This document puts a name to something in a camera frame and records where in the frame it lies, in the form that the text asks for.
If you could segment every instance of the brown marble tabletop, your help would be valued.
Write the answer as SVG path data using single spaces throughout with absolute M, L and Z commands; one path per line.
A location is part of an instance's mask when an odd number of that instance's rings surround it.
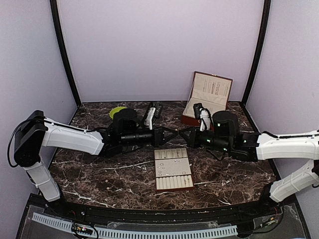
M 144 115 L 148 102 L 82 104 L 71 125 L 108 126 L 109 112 L 117 106 L 135 109 Z M 157 124 L 182 129 L 180 122 L 186 102 L 161 102 L 163 111 Z M 228 111 L 239 119 L 241 131 L 253 131 L 238 103 Z M 177 136 L 159 149 L 186 147 Z M 128 154 L 102 158 L 87 153 L 58 149 L 50 166 L 54 180 L 67 201 L 85 205 L 142 210 L 181 210 L 235 205 L 258 200 L 264 185 L 276 180 L 268 161 L 241 162 L 225 157 L 214 159 L 203 148 L 187 148 L 195 189 L 156 192 L 154 148 L 147 145 Z

